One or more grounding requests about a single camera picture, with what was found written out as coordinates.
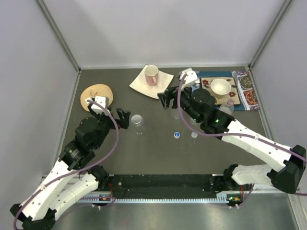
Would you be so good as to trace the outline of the clear bottle with blue cap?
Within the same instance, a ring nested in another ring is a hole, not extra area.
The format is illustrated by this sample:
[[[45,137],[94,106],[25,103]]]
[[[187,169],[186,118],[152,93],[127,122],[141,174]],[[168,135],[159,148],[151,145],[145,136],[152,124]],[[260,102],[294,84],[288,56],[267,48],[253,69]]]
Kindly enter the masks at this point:
[[[179,113],[180,111],[182,112],[181,108],[171,109],[172,118],[175,119],[175,120],[181,119],[181,116],[180,116],[180,113]]]

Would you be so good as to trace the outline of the short clear capped bottle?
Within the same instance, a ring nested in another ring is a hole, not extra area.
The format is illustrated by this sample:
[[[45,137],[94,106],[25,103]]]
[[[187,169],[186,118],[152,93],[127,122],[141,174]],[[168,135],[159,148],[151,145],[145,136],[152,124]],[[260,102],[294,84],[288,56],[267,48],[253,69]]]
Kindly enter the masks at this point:
[[[141,115],[133,115],[130,119],[130,125],[134,134],[141,136],[145,133],[145,123]]]

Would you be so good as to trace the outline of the blue and white bottle cap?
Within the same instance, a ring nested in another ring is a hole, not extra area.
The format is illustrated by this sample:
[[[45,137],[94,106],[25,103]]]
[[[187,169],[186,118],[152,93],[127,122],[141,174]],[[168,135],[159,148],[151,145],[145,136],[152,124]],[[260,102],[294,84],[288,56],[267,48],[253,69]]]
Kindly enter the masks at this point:
[[[179,132],[175,132],[174,133],[174,138],[176,138],[176,139],[180,138],[180,133]]]

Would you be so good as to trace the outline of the clear bottle with red label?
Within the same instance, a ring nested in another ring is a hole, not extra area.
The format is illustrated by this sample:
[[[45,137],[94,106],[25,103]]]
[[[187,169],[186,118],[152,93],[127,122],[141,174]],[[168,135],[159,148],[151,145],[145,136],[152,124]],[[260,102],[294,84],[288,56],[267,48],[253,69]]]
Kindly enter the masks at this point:
[[[232,115],[234,112],[234,103],[235,103],[234,99],[230,98],[220,106],[219,110],[228,115]]]

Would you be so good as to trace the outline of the clear bottle with white cap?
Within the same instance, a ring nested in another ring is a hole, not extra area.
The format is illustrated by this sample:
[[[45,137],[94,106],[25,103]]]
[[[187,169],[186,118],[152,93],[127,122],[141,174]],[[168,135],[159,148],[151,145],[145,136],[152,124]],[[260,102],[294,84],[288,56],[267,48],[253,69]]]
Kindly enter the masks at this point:
[[[195,119],[193,119],[192,117],[189,119],[189,123],[192,125],[192,126],[198,126],[199,123],[195,121]]]

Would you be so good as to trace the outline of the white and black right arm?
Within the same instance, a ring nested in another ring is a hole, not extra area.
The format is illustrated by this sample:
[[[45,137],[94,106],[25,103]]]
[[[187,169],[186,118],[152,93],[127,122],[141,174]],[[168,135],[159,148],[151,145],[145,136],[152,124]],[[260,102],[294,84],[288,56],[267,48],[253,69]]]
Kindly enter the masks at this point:
[[[233,116],[215,107],[215,98],[205,89],[169,87],[158,98],[165,109],[172,102],[195,122],[201,135],[216,137],[233,144],[264,162],[263,165],[234,164],[224,171],[224,184],[234,190],[245,184],[267,184],[288,194],[295,194],[306,168],[306,149],[276,143],[245,127]]]

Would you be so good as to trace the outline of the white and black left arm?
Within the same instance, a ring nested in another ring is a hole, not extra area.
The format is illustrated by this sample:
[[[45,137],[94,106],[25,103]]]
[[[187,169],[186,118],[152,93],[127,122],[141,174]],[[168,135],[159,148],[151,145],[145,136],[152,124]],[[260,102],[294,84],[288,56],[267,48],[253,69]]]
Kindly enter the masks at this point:
[[[10,212],[21,221],[24,230],[50,230],[60,216],[86,194],[110,185],[109,174],[99,164],[88,166],[110,130],[128,129],[130,112],[116,109],[115,119],[109,110],[84,118],[52,170],[36,191]]]

